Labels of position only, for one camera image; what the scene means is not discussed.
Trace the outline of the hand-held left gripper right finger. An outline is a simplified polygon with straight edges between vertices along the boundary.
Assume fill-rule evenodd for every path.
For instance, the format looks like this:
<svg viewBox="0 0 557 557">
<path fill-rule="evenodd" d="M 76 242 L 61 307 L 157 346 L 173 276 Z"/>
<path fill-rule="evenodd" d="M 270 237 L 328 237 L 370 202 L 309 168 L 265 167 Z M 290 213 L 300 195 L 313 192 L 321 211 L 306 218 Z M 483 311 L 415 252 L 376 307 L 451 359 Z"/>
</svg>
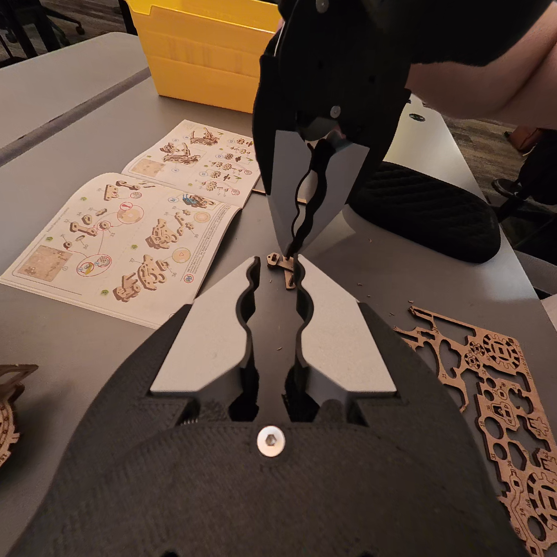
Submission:
<svg viewBox="0 0 557 557">
<path fill-rule="evenodd" d="M 366 322 L 362 304 L 303 255 L 295 259 L 295 421 L 312 422 L 325 403 L 341 421 L 365 422 L 359 401 L 387 399 L 397 388 Z"/>
</svg>

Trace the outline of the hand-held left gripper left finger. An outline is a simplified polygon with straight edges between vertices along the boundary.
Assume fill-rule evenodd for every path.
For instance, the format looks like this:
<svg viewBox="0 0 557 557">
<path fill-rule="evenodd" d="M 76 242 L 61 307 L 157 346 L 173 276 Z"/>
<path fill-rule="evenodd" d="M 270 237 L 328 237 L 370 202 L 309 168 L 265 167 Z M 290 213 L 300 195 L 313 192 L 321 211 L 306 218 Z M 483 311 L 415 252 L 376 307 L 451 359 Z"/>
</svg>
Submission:
<svg viewBox="0 0 557 557">
<path fill-rule="evenodd" d="M 254 421 L 260 377 L 247 322 L 260 271 L 260 258 L 249 257 L 193 301 L 151 395 L 218 403 L 232 421 Z"/>
</svg>

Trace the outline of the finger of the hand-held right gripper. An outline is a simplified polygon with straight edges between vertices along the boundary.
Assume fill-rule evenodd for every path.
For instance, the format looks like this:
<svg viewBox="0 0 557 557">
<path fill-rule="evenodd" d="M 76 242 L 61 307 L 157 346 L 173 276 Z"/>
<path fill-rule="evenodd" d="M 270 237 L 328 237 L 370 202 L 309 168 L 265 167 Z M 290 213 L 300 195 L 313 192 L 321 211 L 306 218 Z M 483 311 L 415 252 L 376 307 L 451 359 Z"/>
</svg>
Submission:
<svg viewBox="0 0 557 557">
<path fill-rule="evenodd" d="M 277 130 L 268 204 L 280 252 L 286 255 L 299 216 L 297 192 L 310 172 L 312 150 L 296 131 Z"/>
<path fill-rule="evenodd" d="M 369 148 L 348 141 L 338 131 L 317 142 L 307 176 L 314 189 L 303 220 L 293 221 L 290 256 L 308 247 L 343 209 L 368 152 Z"/>
</svg>

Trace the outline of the small wooden model assembly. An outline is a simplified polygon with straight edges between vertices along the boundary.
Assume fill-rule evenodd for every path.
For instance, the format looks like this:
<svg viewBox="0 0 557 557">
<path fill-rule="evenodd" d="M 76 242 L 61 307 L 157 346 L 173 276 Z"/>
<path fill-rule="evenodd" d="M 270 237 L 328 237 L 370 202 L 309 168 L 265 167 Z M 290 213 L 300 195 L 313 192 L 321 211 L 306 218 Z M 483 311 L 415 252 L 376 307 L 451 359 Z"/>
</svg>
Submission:
<svg viewBox="0 0 557 557">
<path fill-rule="evenodd" d="M 296 288 L 295 277 L 294 277 L 294 260 L 279 254 L 277 252 L 272 252 L 267 255 L 267 266 L 271 270 L 282 269 L 285 277 L 285 287 L 287 290 L 293 290 Z"/>
</svg>

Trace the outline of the person's right forearm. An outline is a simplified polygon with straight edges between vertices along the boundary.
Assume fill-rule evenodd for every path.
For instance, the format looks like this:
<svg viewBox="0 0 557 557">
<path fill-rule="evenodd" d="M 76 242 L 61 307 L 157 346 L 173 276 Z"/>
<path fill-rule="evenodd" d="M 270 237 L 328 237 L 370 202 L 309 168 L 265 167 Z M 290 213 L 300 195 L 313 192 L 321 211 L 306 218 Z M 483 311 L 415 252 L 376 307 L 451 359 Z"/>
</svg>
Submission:
<svg viewBox="0 0 557 557">
<path fill-rule="evenodd" d="M 487 66 L 413 65 L 406 87 L 443 115 L 556 130 L 556 2 Z"/>
</svg>

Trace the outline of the wooden laser-cut parts sheet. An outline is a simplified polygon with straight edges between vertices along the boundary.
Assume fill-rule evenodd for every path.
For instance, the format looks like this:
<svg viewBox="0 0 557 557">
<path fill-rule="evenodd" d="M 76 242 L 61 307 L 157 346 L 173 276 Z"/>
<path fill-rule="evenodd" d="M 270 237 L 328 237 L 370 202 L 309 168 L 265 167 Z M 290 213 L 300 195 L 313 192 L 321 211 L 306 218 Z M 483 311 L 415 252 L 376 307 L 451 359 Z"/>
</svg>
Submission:
<svg viewBox="0 0 557 557">
<path fill-rule="evenodd" d="M 461 413 L 475 406 L 498 499 L 530 556 L 547 556 L 556 547 L 556 441 L 518 340 L 413 305 L 408 311 L 427 327 L 394 330 L 414 351 L 431 349 Z"/>
</svg>

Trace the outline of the large partly assembled wooden model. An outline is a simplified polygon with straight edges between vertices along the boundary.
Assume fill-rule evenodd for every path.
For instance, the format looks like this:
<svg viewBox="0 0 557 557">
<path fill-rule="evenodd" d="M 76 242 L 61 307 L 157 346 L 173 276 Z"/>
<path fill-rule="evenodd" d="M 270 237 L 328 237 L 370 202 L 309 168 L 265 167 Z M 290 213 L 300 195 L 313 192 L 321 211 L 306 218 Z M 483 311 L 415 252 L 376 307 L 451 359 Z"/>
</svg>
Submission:
<svg viewBox="0 0 557 557">
<path fill-rule="evenodd" d="M 38 368 L 37 364 L 1 365 L 1 466 L 9 459 L 10 448 L 20 437 L 15 402 L 24 393 L 24 380 Z"/>
</svg>

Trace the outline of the thin wooden stick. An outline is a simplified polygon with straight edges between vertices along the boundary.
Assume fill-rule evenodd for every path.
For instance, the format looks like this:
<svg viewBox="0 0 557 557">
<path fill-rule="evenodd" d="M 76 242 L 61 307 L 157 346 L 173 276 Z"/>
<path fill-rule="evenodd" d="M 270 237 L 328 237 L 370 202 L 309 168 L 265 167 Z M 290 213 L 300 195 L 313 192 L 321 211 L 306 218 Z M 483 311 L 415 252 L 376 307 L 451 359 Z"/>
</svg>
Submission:
<svg viewBox="0 0 557 557">
<path fill-rule="evenodd" d="M 262 194 L 264 196 L 266 195 L 264 189 L 260 188 L 260 187 L 254 187 L 252 192 L 253 193 L 259 193 L 259 194 Z M 297 202 L 302 203 L 304 205 L 307 204 L 307 202 L 308 202 L 308 200 L 306 198 L 303 198 L 303 197 L 297 197 L 296 200 L 297 200 Z"/>
</svg>

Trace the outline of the yellow plastic bin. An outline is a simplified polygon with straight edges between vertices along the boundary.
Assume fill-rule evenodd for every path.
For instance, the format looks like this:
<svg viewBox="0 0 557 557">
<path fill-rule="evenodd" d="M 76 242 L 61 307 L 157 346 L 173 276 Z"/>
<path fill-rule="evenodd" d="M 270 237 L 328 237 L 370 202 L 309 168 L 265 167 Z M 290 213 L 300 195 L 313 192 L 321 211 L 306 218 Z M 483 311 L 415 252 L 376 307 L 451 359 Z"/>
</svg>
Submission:
<svg viewBox="0 0 557 557">
<path fill-rule="evenodd" d="M 251 114 L 277 30 L 267 1 L 127 1 L 161 96 Z"/>
</svg>

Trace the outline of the open instruction booklet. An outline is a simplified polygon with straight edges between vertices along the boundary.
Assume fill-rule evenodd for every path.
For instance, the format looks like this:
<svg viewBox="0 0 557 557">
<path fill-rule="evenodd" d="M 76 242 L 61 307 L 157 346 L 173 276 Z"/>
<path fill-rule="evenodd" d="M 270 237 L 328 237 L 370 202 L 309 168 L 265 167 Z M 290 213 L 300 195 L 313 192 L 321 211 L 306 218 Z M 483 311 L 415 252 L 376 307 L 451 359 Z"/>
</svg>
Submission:
<svg viewBox="0 0 557 557">
<path fill-rule="evenodd" d="M 260 176 L 252 137 L 184 120 L 77 190 L 1 283 L 157 329 L 193 302 Z"/>
</svg>

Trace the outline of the black office chair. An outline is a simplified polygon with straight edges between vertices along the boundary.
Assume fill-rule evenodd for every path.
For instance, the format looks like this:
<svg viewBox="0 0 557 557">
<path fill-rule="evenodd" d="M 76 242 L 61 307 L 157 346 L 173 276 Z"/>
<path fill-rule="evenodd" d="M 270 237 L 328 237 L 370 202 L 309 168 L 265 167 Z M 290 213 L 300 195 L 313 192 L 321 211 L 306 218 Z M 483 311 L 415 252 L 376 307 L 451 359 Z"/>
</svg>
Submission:
<svg viewBox="0 0 557 557">
<path fill-rule="evenodd" d="M 39 3 L 40 3 L 40 6 L 43 8 L 43 11 L 45 12 L 47 18 L 49 19 L 52 28 L 54 29 L 54 31 L 56 31 L 59 34 L 60 38 L 65 38 L 66 37 L 65 32 L 62 31 L 61 28 L 59 28 L 59 26 L 54 23 L 54 19 L 74 24 L 77 34 L 80 35 L 80 36 L 85 35 L 85 30 L 84 30 L 82 24 L 80 23 L 80 21 L 78 21 L 78 20 L 76 20 L 76 19 L 74 19 L 70 16 L 67 16 L 63 13 L 60 13 L 56 10 L 52 10 L 51 8 L 47 7 L 46 4 L 44 4 L 43 1 L 39 1 Z"/>
</svg>

